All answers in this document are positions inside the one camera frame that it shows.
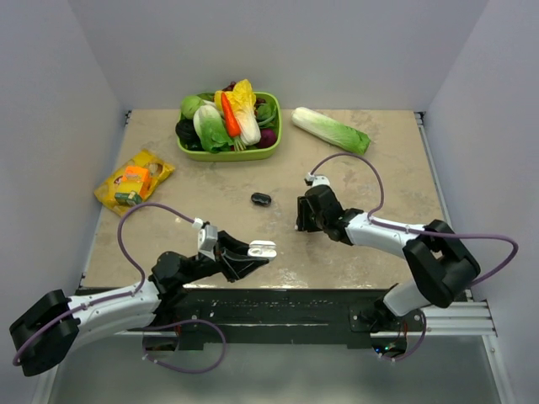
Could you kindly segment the black earbud case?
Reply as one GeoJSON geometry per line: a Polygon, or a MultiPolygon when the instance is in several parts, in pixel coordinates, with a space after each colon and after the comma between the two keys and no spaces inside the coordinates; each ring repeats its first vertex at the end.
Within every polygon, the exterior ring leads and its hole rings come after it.
{"type": "Polygon", "coordinates": [[[272,204],[272,198],[268,194],[263,193],[253,193],[250,197],[253,204],[263,207],[268,207],[272,204]]]}

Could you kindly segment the white earbud charging case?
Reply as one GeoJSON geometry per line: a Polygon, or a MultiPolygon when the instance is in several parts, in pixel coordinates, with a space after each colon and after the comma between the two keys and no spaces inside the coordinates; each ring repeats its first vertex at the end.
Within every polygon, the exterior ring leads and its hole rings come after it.
{"type": "Polygon", "coordinates": [[[248,245],[248,256],[273,260],[277,257],[276,244],[272,241],[255,240],[248,245]]]}

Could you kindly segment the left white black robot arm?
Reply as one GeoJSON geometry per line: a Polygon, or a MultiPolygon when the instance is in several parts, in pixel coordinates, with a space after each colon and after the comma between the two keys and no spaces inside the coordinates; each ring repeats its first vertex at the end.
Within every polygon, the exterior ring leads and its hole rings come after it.
{"type": "Polygon", "coordinates": [[[164,252],[151,275],[137,284],[93,295],[67,296],[53,290],[10,326],[16,348],[13,365],[21,367],[27,377],[40,375],[85,344],[149,327],[186,296],[187,284],[215,274],[234,283],[276,255],[274,242],[240,242],[225,231],[210,228],[199,232],[194,256],[164,252]]]}

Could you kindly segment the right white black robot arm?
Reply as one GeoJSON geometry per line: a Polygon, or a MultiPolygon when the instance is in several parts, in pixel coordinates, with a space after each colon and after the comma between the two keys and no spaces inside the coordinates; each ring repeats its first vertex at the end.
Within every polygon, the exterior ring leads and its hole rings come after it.
{"type": "Polygon", "coordinates": [[[321,231],[335,242],[375,248],[407,262],[409,282],[351,314],[362,331],[386,331],[426,306],[446,308],[480,273],[476,259],[444,221],[426,226],[380,221],[363,210],[344,209],[328,185],[313,186],[297,198],[296,229],[321,231]]]}

